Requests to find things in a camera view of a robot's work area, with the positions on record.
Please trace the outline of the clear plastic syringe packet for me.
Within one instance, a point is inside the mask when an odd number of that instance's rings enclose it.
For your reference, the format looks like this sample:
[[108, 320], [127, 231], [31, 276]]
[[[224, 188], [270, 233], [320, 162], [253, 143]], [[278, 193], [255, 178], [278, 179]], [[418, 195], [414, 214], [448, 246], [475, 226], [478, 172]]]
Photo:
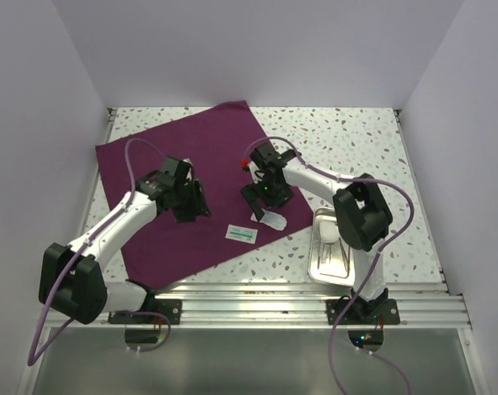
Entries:
[[263, 217], [260, 220], [257, 219], [254, 213], [251, 215], [250, 220], [278, 231], [283, 231], [287, 225], [287, 220], [284, 216], [267, 210], [263, 211]]

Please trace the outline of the white gauze pad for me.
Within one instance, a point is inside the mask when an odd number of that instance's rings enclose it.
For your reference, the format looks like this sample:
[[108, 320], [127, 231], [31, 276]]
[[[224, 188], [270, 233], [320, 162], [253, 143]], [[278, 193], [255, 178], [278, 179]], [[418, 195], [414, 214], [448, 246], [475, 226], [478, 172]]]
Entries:
[[337, 223], [329, 220], [319, 222], [319, 238], [323, 244], [334, 244], [339, 239]]

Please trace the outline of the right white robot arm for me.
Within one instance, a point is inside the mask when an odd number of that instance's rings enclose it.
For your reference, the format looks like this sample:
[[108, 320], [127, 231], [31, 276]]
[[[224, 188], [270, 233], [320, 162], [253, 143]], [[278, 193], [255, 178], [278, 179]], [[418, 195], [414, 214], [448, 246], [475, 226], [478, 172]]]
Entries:
[[258, 140], [243, 171], [253, 182], [241, 189], [256, 221], [265, 211], [283, 207], [293, 197], [293, 188], [302, 188], [333, 204], [336, 219], [319, 226], [320, 240], [330, 244], [341, 239], [353, 254], [355, 281], [351, 288], [351, 311], [356, 320], [370, 323], [388, 300], [381, 253], [389, 235], [393, 215], [378, 180], [369, 174], [357, 178], [322, 170], [307, 163], [292, 147], [282, 153], [269, 142]]

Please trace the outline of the steel tweezers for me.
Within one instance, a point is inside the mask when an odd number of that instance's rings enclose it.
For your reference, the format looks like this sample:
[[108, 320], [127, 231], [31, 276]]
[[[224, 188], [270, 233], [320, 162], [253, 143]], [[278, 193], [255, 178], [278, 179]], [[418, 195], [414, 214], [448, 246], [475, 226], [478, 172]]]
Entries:
[[346, 244], [340, 245], [342, 261], [345, 265], [349, 265], [351, 261], [351, 248]]

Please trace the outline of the steel scalpel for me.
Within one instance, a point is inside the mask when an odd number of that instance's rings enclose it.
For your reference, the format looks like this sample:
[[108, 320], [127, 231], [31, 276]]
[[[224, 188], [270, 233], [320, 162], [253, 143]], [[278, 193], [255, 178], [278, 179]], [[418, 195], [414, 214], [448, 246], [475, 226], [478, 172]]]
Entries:
[[322, 243], [319, 247], [319, 257], [318, 265], [322, 267], [326, 264], [330, 264], [332, 258], [332, 248], [333, 244]]

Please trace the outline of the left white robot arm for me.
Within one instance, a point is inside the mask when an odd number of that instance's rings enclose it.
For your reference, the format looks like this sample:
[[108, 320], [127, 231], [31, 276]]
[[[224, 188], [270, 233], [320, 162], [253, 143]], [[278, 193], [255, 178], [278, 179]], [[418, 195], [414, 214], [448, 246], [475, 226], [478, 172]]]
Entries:
[[44, 251], [40, 303], [82, 324], [113, 312], [128, 312], [138, 323], [151, 321], [156, 313], [152, 290], [132, 280], [110, 285], [103, 271], [139, 230], [165, 211], [172, 211], [179, 223], [211, 215], [189, 160], [167, 157], [84, 235], [66, 245], [51, 244]]

